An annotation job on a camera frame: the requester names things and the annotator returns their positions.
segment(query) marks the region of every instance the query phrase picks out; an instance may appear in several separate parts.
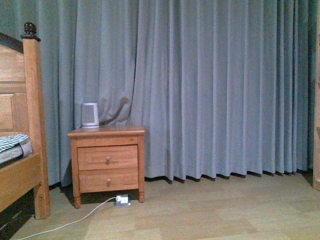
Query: mattress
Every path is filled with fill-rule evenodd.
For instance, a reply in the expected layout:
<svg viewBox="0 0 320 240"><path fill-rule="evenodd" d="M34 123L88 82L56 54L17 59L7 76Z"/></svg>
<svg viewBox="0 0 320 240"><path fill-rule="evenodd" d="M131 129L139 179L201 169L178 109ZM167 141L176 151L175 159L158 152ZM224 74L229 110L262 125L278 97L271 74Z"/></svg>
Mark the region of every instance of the mattress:
<svg viewBox="0 0 320 240"><path fill-rule="evenodd" d="M13 159L27 157L32 153L31 141L30 138L23 138L18 143L15 143L14 146L2 150L0 152L0 164L11 161Z"/></svg>

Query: wooden panel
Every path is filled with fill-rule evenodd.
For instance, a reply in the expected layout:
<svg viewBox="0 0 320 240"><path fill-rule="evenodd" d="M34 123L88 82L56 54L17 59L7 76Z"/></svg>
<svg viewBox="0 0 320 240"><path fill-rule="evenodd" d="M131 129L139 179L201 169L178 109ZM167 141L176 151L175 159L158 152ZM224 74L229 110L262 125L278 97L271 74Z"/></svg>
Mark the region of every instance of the wooden panel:
<svg viewBox="0 0 320 240"><path fill-rule="evenodd" d="M137 189L138 168L79 171L81 193Z"/></svg>
<svg viewBox="0 0 320 240"><path fill-rule="evenodd" d="M0 212L40 182L40 155L0 169Z"/></svg>
<svg viewBox="0 0 320 240"><path fill-rule="evenodd" d="M7 137L13 134L29 135L29 132L28 131L0 131L0 137Z"/></svg>
<svg viewBox="0 0 320 240"><path fill-rule="evenodd" d="M78 148L79 170L124 169L137 167L137 145Z"/></svg>
<svg viewBox="0 0 320 240"><path fill-rule="evenodd" d="M28 132L28 109L25 93L0 94L0 132L11 135L16 132Z"/></svg>
<svg viewBox="0 0 320 240"><path fill-rule="evenodd" d="M121 146L121 145L137 145L137 136L119 136L119 137L109 137L100 136L92 137L90 139L86 137L79 137L77 139L78 147L100 147L100 146Z"/></svg>
<svg viewBox="0 0 320 240"><path fill-rule="evenodd" d="M0 45L0 82L24 82L24 55Z"/></svg>
<svg viewBox="0 0 320 240"><path fill-rule="evenodd" d="M1 130L13 130L13 94L1 94L0 95L0 131Z"/></svg>
<svg viewBox="0 0 320 240"><path fill-rule="evenodd" d="M13 97L13 119L14 130L17 132L28 132L28 107L27 95L25 93L16 93Z"/></svg>
<svg viewBox="0 0 320 240"><path fill-rule="evenodd" d="M0 82L0 93L14 94L26 93L25 82Z"/></svg>

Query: power cord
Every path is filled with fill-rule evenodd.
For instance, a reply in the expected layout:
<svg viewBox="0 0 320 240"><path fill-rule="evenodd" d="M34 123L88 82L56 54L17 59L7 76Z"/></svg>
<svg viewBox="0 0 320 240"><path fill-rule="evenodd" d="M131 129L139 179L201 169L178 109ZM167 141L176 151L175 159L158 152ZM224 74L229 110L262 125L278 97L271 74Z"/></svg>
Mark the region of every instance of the power cord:
<svg viewBox="0 0 320 240"><path fill-rule="evenodd" d="M23 237L23 238L20 238L20 239L17 239L17 240L28 239L28 238L31 238L31 237L34 237L34 236L37 236L37 235L40 235L40 234L50 233L50 232L53 232L53 231L55 231L55 230L62 229L62 228L66 227L66 226L69 226L69 225L71 225L71 224L78 223L78 222L86 219L87 217L89 217L96 209L100 208L103 204L105 204L106 202L108 202L108 201L110 201L110 200L112 200L112 199L116 199L116 197L111 197L111 198L109 198L108 200L104 201L103 203L101 203L100 205L98 205L97 207L95 207L88 215L86 215L85 217L83 217L83 218L81 218L81 219L79 219L79 220L77 220L77 221L73 221L73 222L67 223L67 224L65 224L65 225L62 225L62 226L60 226L60 227L57 227L57 228L55 228L55 229L48 230L48 231L43 231L43 232L39 232L39 233L30 235L30 236L26 236L26 237Z"/></svg>

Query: wooden bed frame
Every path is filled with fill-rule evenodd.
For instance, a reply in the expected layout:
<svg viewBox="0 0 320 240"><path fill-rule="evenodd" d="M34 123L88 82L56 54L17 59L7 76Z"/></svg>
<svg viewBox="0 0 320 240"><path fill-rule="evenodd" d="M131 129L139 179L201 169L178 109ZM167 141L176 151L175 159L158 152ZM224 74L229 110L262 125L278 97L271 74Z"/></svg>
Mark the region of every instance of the wooden bed frame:
<svg viewBox="0 0 320 240"><path fill-rule="evenodd" d="M0 137L28 135L32 155L0 168L0 212L33 189L36 219L50 215L40 39L24 25L23 43L0 33Z"/></svg>

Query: white cable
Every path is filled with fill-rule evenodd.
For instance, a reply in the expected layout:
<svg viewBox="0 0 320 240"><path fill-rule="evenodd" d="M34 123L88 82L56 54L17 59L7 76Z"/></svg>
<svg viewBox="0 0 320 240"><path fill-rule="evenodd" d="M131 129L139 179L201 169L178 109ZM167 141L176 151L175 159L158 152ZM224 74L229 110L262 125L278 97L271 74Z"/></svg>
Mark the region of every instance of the white cable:
<svg viewBox="0 0 320 240"><path fill-rule="evenodd" d="M87 216L85 216L85 217L83 217L83 218L81 218L81 219L79 219L79 220L77 220L77 221L73 221L73 222L67 223L67 224L65 224L65 225L63 225L63 226L57 227L57 228L52 229L52 230L39 232L39 233L33 234L33 235L31 235L31 236L26 236L26 237L24 237L24 238L19 238L19 239L17 239L17 240L28 239L28 238L31 238L31 237L34 237L34 236L37 236L37 235L40 235L40 234L45 234L45 233L53 232L53 231L58 230L58 229L62 229L62 228L66 227L66 226L69 226L69 225L71 225L71 224L78 223L78 222L82 221L83 219L86 219L87 217L89 217L97 208L100 208L103 204L105 204L106 202L110 201L111 199L115 199L115 197L111 197L111 198L109 198L108 200L106 200L106 201L104 201L103 203L101 203L99 206L96 206Z"/></svg>
<svg viewBox="0 0 320 240"><path fill-rule="evenodd" d="M17 219L21 219L21 218L27 218L27 217L34 217L35 215L32 214L32 215L26 215L26 216L17 216L19 213L16 214L16 216L14 216L10 221L8 221L5 225L3 225L2 227L0 227L0 231L2 229L4 229L8 224L10 224L11 222L14 222L16 221Z"/></svg>

